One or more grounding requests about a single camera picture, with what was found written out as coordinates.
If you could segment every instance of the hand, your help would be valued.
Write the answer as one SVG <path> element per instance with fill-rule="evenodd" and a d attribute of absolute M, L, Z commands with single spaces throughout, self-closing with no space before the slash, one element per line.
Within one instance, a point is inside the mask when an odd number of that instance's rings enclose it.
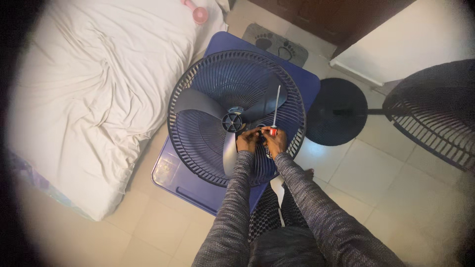
<path fill-rule="evenodd" d="M 237 151 L 256 152 L 256 143 L 259 140 L 259 130 L 261 127 L 243 132 L 237 137 L 236 145 Z"/>
<path fill-rule="evenodd" d="M 272 154 L 274 160 L 276 156 L 287 150 L 287 135 L 283 130 L 277 129 L 275 136 L 271 136 L 269 133 L 270 126 L 265 126 L 261 128 L 262 135 L 266 138 L 266 141 L 263 145 L 269 147 L 269 152 Z"/>

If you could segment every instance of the mattress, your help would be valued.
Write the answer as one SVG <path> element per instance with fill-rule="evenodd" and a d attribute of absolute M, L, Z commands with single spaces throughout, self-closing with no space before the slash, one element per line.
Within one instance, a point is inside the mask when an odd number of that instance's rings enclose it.
<path fill-rule="evenodd" d="M 93 220 L 125 194 L 140 147 L 165 121 L 171 91 L 212 35 L 214 0 L 51 1 L 23 58 L 9 149 Z"/>

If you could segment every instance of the sleeve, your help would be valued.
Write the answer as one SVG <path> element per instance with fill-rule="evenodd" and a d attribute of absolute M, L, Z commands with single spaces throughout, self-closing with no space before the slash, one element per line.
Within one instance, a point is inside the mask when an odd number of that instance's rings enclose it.
<path fill-rule="evenodd" d="M 287 153 L 275 162 L 302 212 L 317 246 L 331 266 L 404 266 L 402 261 L 354 217 L 340 208 Z"/>
<path fill-rule="evenodd" d="M 244 267 L 249 264 L 249 176 L 254 167 L 254 154 L 249 151 L 237 154 L 223 204 L 196 254 L 193 267 Z"/>

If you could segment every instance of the white tile floor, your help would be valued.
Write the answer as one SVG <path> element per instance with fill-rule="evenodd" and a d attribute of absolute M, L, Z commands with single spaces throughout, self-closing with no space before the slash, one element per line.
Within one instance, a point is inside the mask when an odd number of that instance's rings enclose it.
<path fill-rule="evenodd" d="M 307 48 L 304 69 L 320 79 L 348 79 L 362 89 L 369 107 L 381 107 L 383 95 L 329 67 L 335 46 L 245 0 L 227 15 L 229 32 L 238 37 L 253 22 Z M 166 135 L 163 126 L 137 163 L 123 202 L 101 222 L 20 183 L 28 233 L 48 260 L 59 266 L 191 265 L 214 217 L 150 181 Z M 314 168 L 314 181 L 403 260 L 449 265 L 475 205 L 469 197 L 473 179 L 416 146 L 384 117 L 370 117 L 361 134 L 344 145 L 305 139 L 296 162 Z M 279 184 L 273 181 L 273 188 L 282 192 Z"/>

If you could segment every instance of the white wall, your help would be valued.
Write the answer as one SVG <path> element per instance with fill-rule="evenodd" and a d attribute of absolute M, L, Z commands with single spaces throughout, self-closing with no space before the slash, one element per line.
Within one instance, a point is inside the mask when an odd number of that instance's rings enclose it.
<path fill-rule="evenodd" d="M 331 61 L 376 84 L 475 58 L 475 24 L 459 0 L 417 0 Z"/>

